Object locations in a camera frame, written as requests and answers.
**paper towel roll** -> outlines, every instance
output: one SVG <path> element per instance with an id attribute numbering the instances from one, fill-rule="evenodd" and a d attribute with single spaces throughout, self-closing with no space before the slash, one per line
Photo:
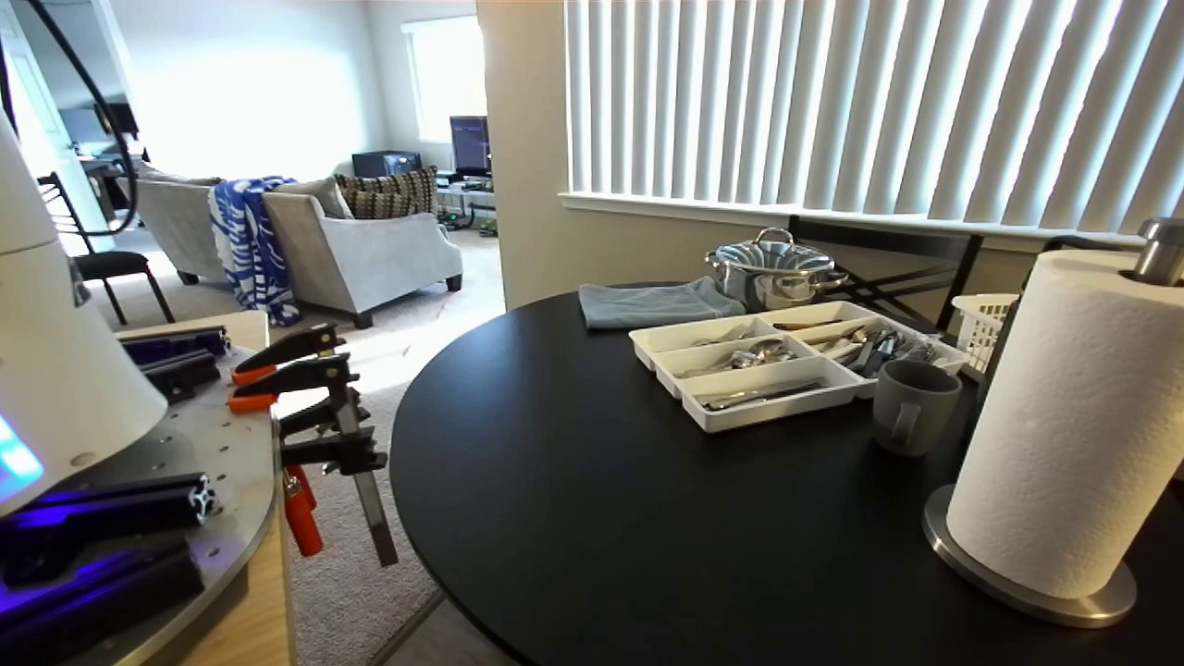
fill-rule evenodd
<path id="1" fill-rule="evenodd" d="M 1100 591 L 1184 459 L 1184 290 L 1129 251 L 1040 257 L 950 495 L 982 565 Z"/>

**white machine casing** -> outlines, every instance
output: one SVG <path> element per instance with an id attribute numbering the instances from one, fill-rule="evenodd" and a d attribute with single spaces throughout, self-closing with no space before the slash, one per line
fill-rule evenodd
<path id="1" fill-rule="evenodd" d="M 89 304 L 48 209 L 0 121 L 0 518 L 165 414 Z"/>

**window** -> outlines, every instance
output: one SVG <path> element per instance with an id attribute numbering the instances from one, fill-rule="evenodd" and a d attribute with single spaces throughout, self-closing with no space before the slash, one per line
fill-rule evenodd
<path id="1" fill-rule="evenodd" d="M 485 40 L 479 19 L 408 24 L 417 141 L 448 146 L 453 115 L 485 115 Z"/>
<path id="2" fill-rule="evenodd" d="M 1131 238 L 1184 0 L 565 0 L 572 204 Z"/>

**blue light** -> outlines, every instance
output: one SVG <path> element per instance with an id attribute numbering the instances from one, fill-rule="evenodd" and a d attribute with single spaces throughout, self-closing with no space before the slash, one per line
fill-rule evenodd
<path id="1" fill-rule="evenodd" d="M 42 459 L 12 432 L 0 414 L 0 501 L 30 489 L 44 475 Z"/>

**mug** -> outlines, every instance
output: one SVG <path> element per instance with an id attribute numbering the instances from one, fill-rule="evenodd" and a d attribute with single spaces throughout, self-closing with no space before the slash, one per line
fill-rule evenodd
<path id="1" fill-rule="evenodd" d="M 929 363 L 886 363 L 872 388 L 872 442 L 908 459 L 929 457 L 947 436 L 958 393 L 963 382 Z"/>

